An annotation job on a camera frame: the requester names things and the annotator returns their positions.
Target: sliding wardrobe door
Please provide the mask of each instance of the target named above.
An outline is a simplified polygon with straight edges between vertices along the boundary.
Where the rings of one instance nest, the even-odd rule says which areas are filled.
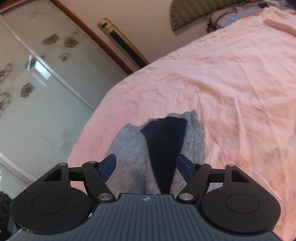
[[[0,33],[0,162],[32,182],[67,161],[93,110],[1,22]]]
[[[3,15],[12,30],[94,108],[127,74],[48,0]]]

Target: white wall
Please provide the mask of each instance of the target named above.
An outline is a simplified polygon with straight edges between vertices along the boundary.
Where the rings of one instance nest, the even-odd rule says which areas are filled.
[[[149,62],[190,43],[206,32],[205,18],[181,28],[175,34],[170,26],[172,0],[59,0],[129,66],[132,63],[103,34],[97,23],[108,18],[140,50]]]

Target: pink bedsheet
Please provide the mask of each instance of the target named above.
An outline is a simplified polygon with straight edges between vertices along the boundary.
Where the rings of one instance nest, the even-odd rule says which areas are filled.
[[[127,123],[191,110],[204,128],[205,162],[235,164],[266,188],[281,205],[275,233],[294,239],[296,16],[267,9],[130,75],[105,96],[68,163],[102,160]]]

